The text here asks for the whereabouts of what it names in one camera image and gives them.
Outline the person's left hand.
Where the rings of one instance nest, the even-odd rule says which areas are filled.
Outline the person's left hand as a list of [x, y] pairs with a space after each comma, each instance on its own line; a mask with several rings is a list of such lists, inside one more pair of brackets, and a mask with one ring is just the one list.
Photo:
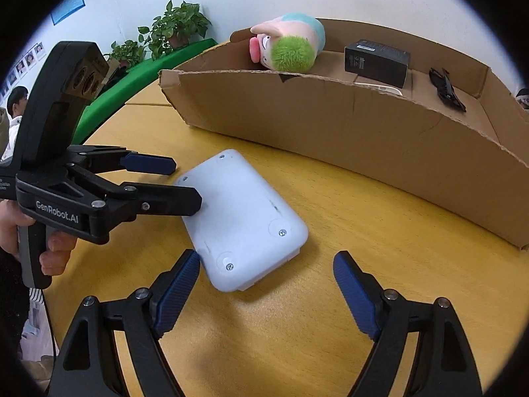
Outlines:
[[[1, 201], [1, 248], [20, 260], [18, 229], [35, 223], [33, 218], [25, 215], [18, 202]], [[77, 238], [62, 231], [54, 231], [48, 237], [48, 248], [40, 257], [42, 273], [48, 276], [58, 276], [64, 273], [70, 260]]]

